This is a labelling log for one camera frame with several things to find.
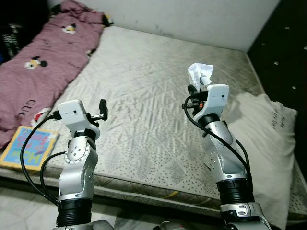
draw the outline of white pillow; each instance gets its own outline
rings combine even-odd
[[[268,221],[282,230],[290,202],[296,113],[265,94],[255,97],[242,93],[232,104],[227,120],[230,131],[248,153],[255,200]]]

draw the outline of bed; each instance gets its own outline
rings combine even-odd
[[[99,113],[107,100],[109,117],[100,123],[95,194],[219,217],[219,193],[202,163],[201,132],[181,109],[188,96],[188,67],[214,65],[213,83],[230,86],[230,104],[241,92],[262,93],[244,53],[205,46],[119,27],[105,29],[89,64],[68,85],[57,105],[81,99],[87,112]],[[71,138],[61,121],[44,129],[60,133],[53,153],[66,150]],[[46,184],[58,186],[64,161],[46,168]],[[22,173],[0,168],[2,177],[25,180]],[[37,175],[33,180],[39,182]],[[288,219],[307,217],[306,188],[295,163]]]

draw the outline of white wall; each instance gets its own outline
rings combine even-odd
[[[111,15],[116,26],[248,51],[280,0],[79,1]]]

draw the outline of floor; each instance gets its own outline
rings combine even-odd
[[[0,187],[0,229],[52,230],[58,215],[57,207],[38,194]],[[118,207],[93,203],[92,221],[107,220],[115,230],[152,230],[165,217],[131,212]],[[176,219],[190,230],[217,230],[221,226],[191,223]]]

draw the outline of black wire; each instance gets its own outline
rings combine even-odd
[[[34,182],[31,180],[26,168],[25,168],[25,165],[24,165],[24,149],[28,143],[28,141],[30,140],[31,136],[35,133],[35,131],[42,125],[44,124],[46,121],[50,120],[50,119],[53,119],[52,116],[49,116],[49,117],[46,117],[44,120],[42,120],[37,126],[35,126],[33,128],[33,130],[31,131],[31,133],[29,134],[29,136],[26,138],[22,148],[21,148],[21,151],[20,151],[20,164],[21,164],[21,167],[23,169],[23,172],[24,172],[24,175],[27,179],[27,181],[30,183],[30,185],[40,194],[42,195],[43,197],[45,197],[46,199],[48,199],[49,201],[51,201],[53,204],[55,205],[58,205],[56,202],[54,202],[54,200],[49,197],[48,195],[46,195],[43,191],[41,191],[38,187],[36,187],[36,185],[34,184]]]
[[[226,141],[224,141],[222,138],[220,138],[218,135],[216,135],[215,133],[211,132],[211,130],[205,128],[205,127],[202,127],[200,124],[198,124],[196,121],[194,121],[192,119],[192,117],[189,115],[188,113],[188,110],[187,110],[187,104],[188,104],[188,101],[195,97],[194,95],[191,95],[189,97],[186,98],[186,100],[184,101],[184,112],[187,116],[187,118],[190,120],[190,122],[192,122],[194,125],[196,125],[198,128],[200,128],[201,130],[205,131],[206,133],[210,134],[211,136],[213,136],[214,138],[218,139],[221,143],[223,143],[230,151],[232,151],[235,156],[240,160],[240,162],[243,164],[246,172],[247,172],[247,175],[248,175],[248,179],[250,181],[250,186],[251,186],[251,191],[253,191],[253,180],[252,180],[252,177],[251,177],[251,173],[250,173],[250,169],[247,165],[247,163],[243,160],[243,158],[241,157],[241,155],[234,149],[231,147],[231,145],[229,145]]]
[[[244,156],[245,156],[245,161],[246,161],[246,164],[248,165],[248,168],[250,170],[250,165],[249,165],[249,159],[248,159],[248,153],[246,152],[245,148],[243,147],[243,145],[240,143],[240,141],[238,141],[236,139],[236,143],[240,146],[240,148],[242,149],[243,153],[244,153]]]
[[[54,201],[58,204],[58,200],[56,197],[54,197],[47,189],[46,185],[45,185],[45,182],[44,182],[44,169],[45,169],[45,166],[47,165],[48,161],[56,156],[59,156],[59,155],[62,155],[64,154],[65,152],[59,152],[59,153],[56,153],[56,154],[53,154],[49,157],[47,157],[47,159],[44,161],[44,163],[42,164],[42,167],[40,169],[40,173],[39,173],[39,177],[40,177],[40,183],[42,184],[42,187],[43,187],[43,190],[45,191],[45,193],[50,196],[51,198],[54,199]]]

